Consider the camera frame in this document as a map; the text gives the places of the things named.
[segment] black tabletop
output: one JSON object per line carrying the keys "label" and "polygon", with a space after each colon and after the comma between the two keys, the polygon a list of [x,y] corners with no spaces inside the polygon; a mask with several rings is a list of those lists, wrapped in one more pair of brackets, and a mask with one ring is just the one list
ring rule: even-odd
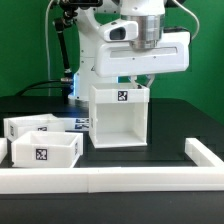
{"label": "black tabletop", "polygon": [[[60,97],[0,98],[0,134],[6,117],[53,113],[88,117],[88,110],[64,105]],[[148,145],[95,149],[84,134],[78,167],[194,166],[184,154],[196,137],[224,159],[224,127],[191,104],[151,99]],[[0,195],[1,223],[221,223],[223,192],[133,192]]]}

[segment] open box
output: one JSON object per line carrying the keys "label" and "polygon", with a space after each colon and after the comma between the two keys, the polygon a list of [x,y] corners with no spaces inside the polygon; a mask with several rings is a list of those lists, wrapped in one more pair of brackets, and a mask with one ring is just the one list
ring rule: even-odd
{"label": "open box", "polygon": [[4,135],[11,142],[28,131],[64,132],[64,122],[52,114],[4,119]]}
{"label": "open box", "polygon": [[83,154],[83,134],[27,132],[12,143],[13,167],[69,168]]}
{"label": "open box", "polygon": [[95,148],[144,146],[149,89],[130,83],[96,84],[90,89],[89,135]]}

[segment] white bin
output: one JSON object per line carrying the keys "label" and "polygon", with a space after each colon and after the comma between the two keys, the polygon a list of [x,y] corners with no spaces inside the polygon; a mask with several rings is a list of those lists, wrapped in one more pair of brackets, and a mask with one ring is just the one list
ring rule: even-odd
{"label": "white bin", "polygon": [[27,132],[12,143],[13,167],[69,168],[83,154],[83,134]]}
{"label": "white bin", "polygon": [[28,131],[64,132],[64,122],[52,114],[4,119],[4,135],[11,142]]}
{"label": "white bin", "polygon": [[7,155],[7,139],[0,138],[0,163]]}
{"label": "white bin", "polygon": [[148,102],[149,89],[144,86],[91,86],[89,135],[95,148],[147,145]]}

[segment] white box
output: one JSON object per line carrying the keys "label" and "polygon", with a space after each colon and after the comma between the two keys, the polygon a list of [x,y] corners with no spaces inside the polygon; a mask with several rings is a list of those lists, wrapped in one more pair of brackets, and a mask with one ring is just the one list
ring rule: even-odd
{"label": "white box", "polygon": [[91,86],[89,135],[95,148],[147,145],[148,102],[149,89],[144,86]]}
{"label": "white box", "polygon": [[83,134],[27,132],[12,143],[13,167],[69,168],[83,154]]}
{"label": "white box", "polygon": [[64,132],[64,122],[52,114],[4,119],[4,135],[11,142],[28,131]]}
{"label": "white box", "polygon": [[0,138],[0,163],[7,155],[7,139]]}

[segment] green backdrop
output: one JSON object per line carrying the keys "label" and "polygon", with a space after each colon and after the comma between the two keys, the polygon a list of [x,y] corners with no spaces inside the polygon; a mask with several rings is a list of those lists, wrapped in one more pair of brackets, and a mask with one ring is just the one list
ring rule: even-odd
{"label": "green backdrop", "polygon": [[[0,1],[0,96],[13,95],[23,87],[47,79],[44,19],[48,0]],[[224,124],[224,1],[187,0],[200,19],[201,29],[190,46],[191,65],[186,72],[159,74],[151,88],[152,97],[178,98],[192,103]],[[61,10],[50,12],[50,21]],[[114,18],[99,16],[102,22]],[[195,30],[195,22],[180,9],[169,9],[166,25]],[[63,76],[57,36],[50,25],[52,77]],[[78,68],[76,27],[66,31],[69,57]]]}

